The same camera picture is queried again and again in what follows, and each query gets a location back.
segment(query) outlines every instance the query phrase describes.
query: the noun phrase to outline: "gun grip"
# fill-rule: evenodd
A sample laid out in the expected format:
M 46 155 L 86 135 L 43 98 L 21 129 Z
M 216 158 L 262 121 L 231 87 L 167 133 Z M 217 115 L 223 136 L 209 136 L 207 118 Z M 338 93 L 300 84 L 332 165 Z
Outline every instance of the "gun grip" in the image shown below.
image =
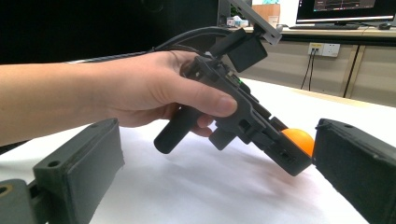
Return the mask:
M 193 107 L 183 105 L 154 139 L 154 146 L 163 154 L 170 153 L 202 114 Z

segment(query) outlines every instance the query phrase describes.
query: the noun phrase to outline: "black background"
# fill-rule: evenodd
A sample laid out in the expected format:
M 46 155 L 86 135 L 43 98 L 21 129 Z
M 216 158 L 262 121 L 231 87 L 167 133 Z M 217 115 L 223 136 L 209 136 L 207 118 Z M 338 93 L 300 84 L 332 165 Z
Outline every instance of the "black background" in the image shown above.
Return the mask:
M 0 0 L 0 63 L 67 62 L 148 50 L 191 29 L 217 25 L 218 4 L 218 0 Z M 213 43 L 206 37 L 192 45 L 205 49 Z

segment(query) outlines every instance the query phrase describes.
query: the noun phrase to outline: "hand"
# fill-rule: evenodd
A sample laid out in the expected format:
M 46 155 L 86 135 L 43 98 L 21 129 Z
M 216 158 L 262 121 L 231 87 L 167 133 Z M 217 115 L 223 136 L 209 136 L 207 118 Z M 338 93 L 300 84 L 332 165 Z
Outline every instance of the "hand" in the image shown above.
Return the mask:
M 205 113 L 192 131 L 209 136 L 211 116 L 230 116 L 237 105 L 230 95 L 179 75 L 195 56 L 164 51 L 98 64 L 105 74 L 98 89 L 99 99 L 105 100 L 99 104 L 127 127 L 170 119 L 179 105 L 190 105 Z

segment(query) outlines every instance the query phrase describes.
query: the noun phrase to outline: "table surface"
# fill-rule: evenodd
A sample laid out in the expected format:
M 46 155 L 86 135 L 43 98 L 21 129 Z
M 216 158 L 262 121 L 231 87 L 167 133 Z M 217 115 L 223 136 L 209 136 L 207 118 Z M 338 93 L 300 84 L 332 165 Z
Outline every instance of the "table surface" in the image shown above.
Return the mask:
M 244 79 L 261 104 L 291 128 L 315 136 L 320 118 L 356 126 L 396 146 L 396 108 Z M 289 176 L 254 145 L 222 151 L 189 133 L 168 155 L 153 139 L 166 124 L 120 128 L 125 166 L 91 224 L 367 223 L 312 165 Z M 34 179 L 32 167 L 84 127 L 34 139 L 0 156 L 0 180 Z
M 248 33 L 253 31 L 253 27 L 246 27 Z M 361 27 L 358 30 L 292 30 L 284 27 L 282 35 L 342 35 L 342 36 L 371 36 L 371 37 L 396 37 L 396 28 L 390 30 L 378 30 L 374 27 Z

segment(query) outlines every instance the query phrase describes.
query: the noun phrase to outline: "finger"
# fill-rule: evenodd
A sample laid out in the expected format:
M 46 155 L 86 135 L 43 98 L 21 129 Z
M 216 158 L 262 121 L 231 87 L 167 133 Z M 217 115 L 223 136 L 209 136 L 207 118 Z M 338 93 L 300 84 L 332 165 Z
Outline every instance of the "finger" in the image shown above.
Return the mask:
M 198 126 L 195 126 L 191 129 L 191 131 L 197 135 L 200 135 L 202 137 L 208 137 L 210 134 L 212 134 L 212 130 L 209 128 L 200 128 Z
M 229 94 L 184 77 L 169 78 L 165 88 L 169 92 L 168 103 L 189 105 L 215 117 L 228 117 L 237 108 L 237 102 Z
M 194 58 L 197 56 L 196 53 L 182 51 L 182 50 L 171 50 L 168 52 L 171 53 L 176 58 L 175 60 L 172 60 L 172 63 L 173 63 L 173 69 L 178 74 L 180 73 L 180 70 L 182 68 L 192 63 L 194 61 Z

